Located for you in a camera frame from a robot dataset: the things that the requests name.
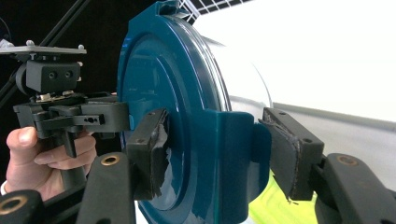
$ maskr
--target yellow-green cloth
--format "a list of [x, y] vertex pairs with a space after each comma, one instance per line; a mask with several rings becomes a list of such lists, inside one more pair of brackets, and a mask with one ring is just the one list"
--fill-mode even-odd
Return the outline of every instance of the yellow-green cloth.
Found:
[[249, 204], [249, 216], [257, 224], [318, 223], [315, 215], [317, 195], [310, 202], [288, 201], [271, 172], [267, 187]]

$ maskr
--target transparent container wall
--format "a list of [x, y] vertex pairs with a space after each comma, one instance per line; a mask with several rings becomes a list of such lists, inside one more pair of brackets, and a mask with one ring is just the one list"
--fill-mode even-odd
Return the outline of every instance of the transparent container wall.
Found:
[[243, 111], [262, 119], [264, 107], [272, 107], [270, 94], [256, 67], [226, 46], [204, 38], [218, 64], [232, 111]]

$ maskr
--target blue lid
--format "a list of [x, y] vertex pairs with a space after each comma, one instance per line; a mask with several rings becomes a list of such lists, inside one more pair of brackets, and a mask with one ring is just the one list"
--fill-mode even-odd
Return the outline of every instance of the blue lid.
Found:
[[[120, 53], [118, 96], [132, 124], [121, 140], [149, 111], [169, 113], [162, 195], [139, 207], [150, 222], [242, 222], [267, 183], [271, 138], [252, 115], [227, 112], [216, 61], [181, 12], [178, 1], [146, 9], [130, 21]], [[261, 141], [253, 141], [256, 133]]]

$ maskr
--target human hand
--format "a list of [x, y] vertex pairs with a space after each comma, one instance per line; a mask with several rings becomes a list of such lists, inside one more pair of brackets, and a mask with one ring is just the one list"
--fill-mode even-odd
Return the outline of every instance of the human hand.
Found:
[[76, 158], [66, 155], [64, 146], [45, 151], [37, 141], [35, 128], [12, 131], [7, 138], [10, 160], [7, 168], [6, 192], [35, 189], [45, 201], [64, 191], [60, 170], [83, 166], [87, 174], [96, 157], [95, 139], [83, 132], [75, 140]]

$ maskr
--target metal grid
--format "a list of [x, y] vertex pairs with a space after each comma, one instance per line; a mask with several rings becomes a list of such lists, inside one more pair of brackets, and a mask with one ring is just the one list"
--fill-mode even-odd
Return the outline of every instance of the metal grid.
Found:
[[179, 3], [181, 8], [190, 12], [190, 15], [184, 19], [190, 24], [194, 24], [201, 15], [243, 4], [247, 1], [250, 0], [179, 0]]

